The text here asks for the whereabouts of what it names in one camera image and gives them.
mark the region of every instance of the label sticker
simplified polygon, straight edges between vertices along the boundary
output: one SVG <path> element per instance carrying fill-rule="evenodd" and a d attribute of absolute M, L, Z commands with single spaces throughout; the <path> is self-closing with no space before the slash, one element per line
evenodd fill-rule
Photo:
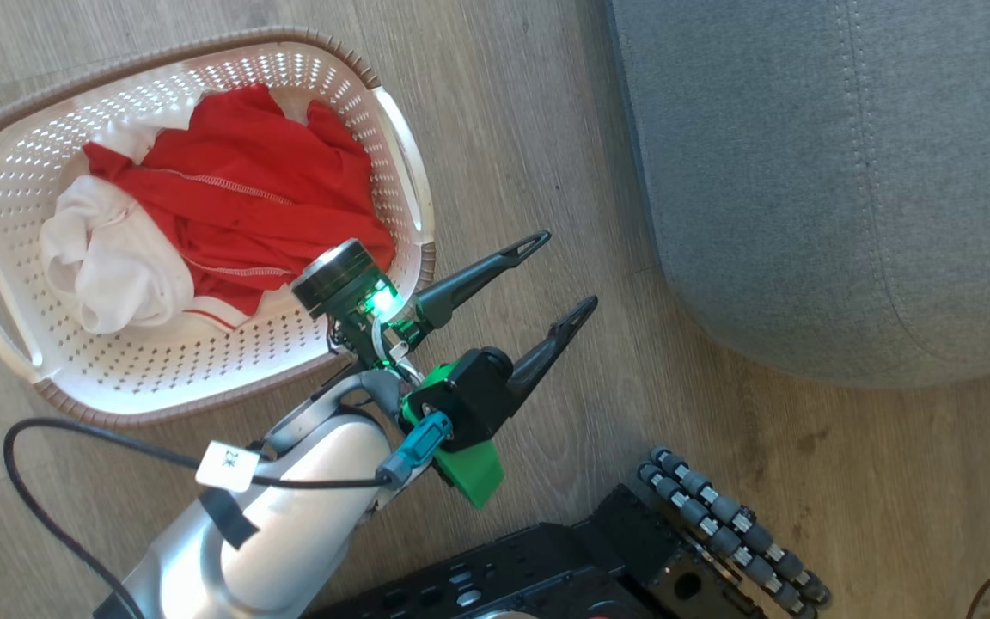
<path fill-rule="evenodd" d="M 209 443 L 195 479 L 201 486 L 223 488 L 232 493 L 245 493 L 251 487 L 251 478 L 262 459 L 254 451 L 225 445 L 219 440 Z"/>

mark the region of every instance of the white cloth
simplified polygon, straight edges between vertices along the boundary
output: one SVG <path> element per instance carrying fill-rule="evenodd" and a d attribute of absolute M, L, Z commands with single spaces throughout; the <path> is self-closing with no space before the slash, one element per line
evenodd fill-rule
<path fill-rule="evenodd" d="M 94 334 L 162 325 L 193 300 L 193 277 L 148 212 L 115 185 L 79 176 L 40 228 L 52 293 Z"/>
<path fill-rule="evenodd" d="M 189 118 L 193 116 L 193 99 L 172 103 L 156 113 L 144 116 L 110 120 L 91 140 L 95 144 L 131 158 L 132 163 L 140 164 L 155 145 L 155 137 L 164 129 L 189 129 Z"/>

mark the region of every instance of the basket rim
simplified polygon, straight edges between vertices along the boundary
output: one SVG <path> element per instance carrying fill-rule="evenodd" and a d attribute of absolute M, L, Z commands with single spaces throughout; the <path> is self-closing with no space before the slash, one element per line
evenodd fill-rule
<path fill-rule="evenodd" d="M 127 58 L 122 58 L 67 82 L 39 90 L 38 93 L 27 95 L 27 97 L 0 109 L 0 132 L 7 126 L 11 126 L 33 113 L 38 113 L 40 110 L 56 105 L 56 103 L 68 101 L 76 95 L 88 93 L 90 90 L 107 85 L 107 83 L 117 82 L 119 79 L 182 62 L 182 60 L 200 58 L 200 56 L 215 54 L 215 52 L 237 50 L 240 47 L 262 46 L 266 43 L 303 43 L 306 46 L 319 47 L 349 66 L 357 74 L 357 77 L 361 78 L 366 88 L 373 89 L 381 85 L 381 79 L 377 77 L 373 67 L 369 66 L 365 58 L 362 58 L 352 48 L 342 46 L 341 40 L 323 34 L 314 28 L 274 25 L 274 27 L 252 28 L 252 30 L 212 36 L 209 39 L 196 40 L 196 42 L 184 43 L 180 46 L 166 47 L 157 52 L 127 56 Z"/>
<path fill-rule="evenodd" d="M 357 74 L 364 86 L 370 90 L 380 87 L 381 81 L 373 68 L 369 66 L 358 52 L 350 47 L 342 46 L 341 40 L 333 36 L 323 34 L 314 28 L 300 28 L 295 25 L 272 25 L 272 27 L 252 28 L 230 34 L 212 36 L 209 39 L 196 40 L 196 42 L 184 43 L 179 46 L 170 46 L 157 52 L 142 52 L 126 56 L 115 60 L 111 64 L 90 71 L 87 74 L 71 78 L 69 81 L 58 83 L 50 87 L 39 90 L 38 93 L 27 95 L 19 101 L 10 103 L 0 109 L 0 132 L 12 126 L 33 113 L 38 113 L 56 103 L 68 101 L 76 95 L 82 95 L 87 91 L 105 86 L 108 83 L 120 81 L 127 77 L 132 77 L 143 73 L 143 71 L 154 70 L 169 64 L 184 62 L 192 58 L 200 58 L 215 52 L 227 52 L 240 47 L 262 46 L 268 43 L 300 43 L 306 46 L 319 47 L 325 52 L 329 52 L 349 66 Z M 423 289 L 433 280 L 433 264 L 435 264 L 435 243 L 428 242 L 421 246 L 421 266 L 419 268 L 419 281 L 416 290 Z M 221 407 L 235 403 L 239 400 L 247 399 L 251 395 L 262 392 L 280 384 L 289 383 L 313 369 L 330 365 L 330 359 L 313 359 L 305 364 L 290 368 L 267 379 L 256 381 L 245 387 L 217 393 L 217 395 L 195 400 L 185 404 L 174 405 L 169 408 L 149 411 L 140 414 L 118 414 L 101 411 L 99 408 L 88 407 L 88 405 L 75 400 L 74 397 L 63 392 L 51 377 L 45 377 L 39 383 L 33 384 L 36 391 L 48 400 L 59 411 L 75 416 L 87 423 L 98 424 L 105 427 L 138 427 L 153 426 L 165 420 L 185 418 L 185 416 L 201 413 L 212 408 Z"/>

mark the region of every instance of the laminate floor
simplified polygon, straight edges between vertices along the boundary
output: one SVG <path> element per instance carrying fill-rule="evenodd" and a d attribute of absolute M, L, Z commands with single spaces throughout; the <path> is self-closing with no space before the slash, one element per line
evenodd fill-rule
<path fill-rule="evenodd" d="M 473 510 L 429 475 L 357 533 L 320 602 L 538 520 L 573 522 L 665 443 L 820 572 L 836 590 L 832 616 L 963 615 L 990 575 L 990 377 L 838 389 L 704 338 L 651 252 L 601 0 L 0 0 L 0 106 L 115 58 L 272 23 L 338 36 L 395 95 L 429 172 L 440 273 L 554 233 L 431 338 L 421 364 L 486 344 L 515 355 L 579 298 L 601 298 L 498 436 L 507 481 L 490 506 Z M 316 384 L 135 434 L 187 453 L 245 442 Z M 0 440 L 48 414 L 0 362 Z M 39 497 L 117 573 L 196 496 L 182 471 L 71 436 L 25 438 L 21 458 Z M 24 510 L 0 459 L 0 616 L 86 616 L 105 596 Z"/>

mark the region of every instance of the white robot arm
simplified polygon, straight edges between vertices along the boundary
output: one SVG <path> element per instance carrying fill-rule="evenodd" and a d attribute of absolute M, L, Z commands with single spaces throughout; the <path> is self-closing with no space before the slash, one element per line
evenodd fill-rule
<path fill-rule="evenodd" d="M 401 310 L 392 283 L 357 240 L 311 264 L 292 292 L 313 317 L 329 316 L 334 344 L 357 360 L 267 433 L 260 446 L 276 457 L 255 474 L 381 485 L 205 490 L 123 581 L 142 616 L 114 593 L 94 619 L 296 619 L 341 564 L 353 530 L 428 466 L 483 506 L 503 479 L 492 436 L 588 320 L 597 298 L 555 322 L 517 362 L 496 348 L 470 350 L 423 377 L 405 356 L 447 324 L 455 307 L 549 238 L 528 236 L 437 282 L 416 295 L 415 316 L 399 321 L 389 320 Z M 381 424 L 342 403 L 355 391 L 368 393 L 405 433 L 398 450 Z"/>

